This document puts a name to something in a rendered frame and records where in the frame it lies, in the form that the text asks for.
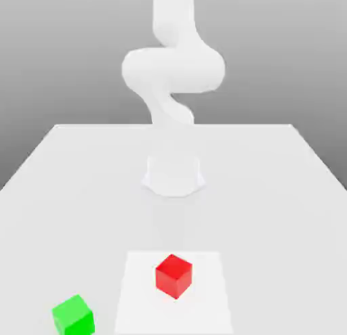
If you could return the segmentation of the small red cube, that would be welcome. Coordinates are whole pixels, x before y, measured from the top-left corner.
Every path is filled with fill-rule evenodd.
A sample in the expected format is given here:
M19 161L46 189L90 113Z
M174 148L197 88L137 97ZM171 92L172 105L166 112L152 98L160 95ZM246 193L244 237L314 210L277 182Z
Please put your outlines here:
M155 268L155 286L178 299L192 284L192 263L170 254Z

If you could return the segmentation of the small green cube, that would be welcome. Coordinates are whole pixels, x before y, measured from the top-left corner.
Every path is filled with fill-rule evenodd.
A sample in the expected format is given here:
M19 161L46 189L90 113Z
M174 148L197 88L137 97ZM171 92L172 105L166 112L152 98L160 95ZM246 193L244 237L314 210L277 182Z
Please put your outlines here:
M92 335L95 332L94 314L79 294L52 309L58 335Z

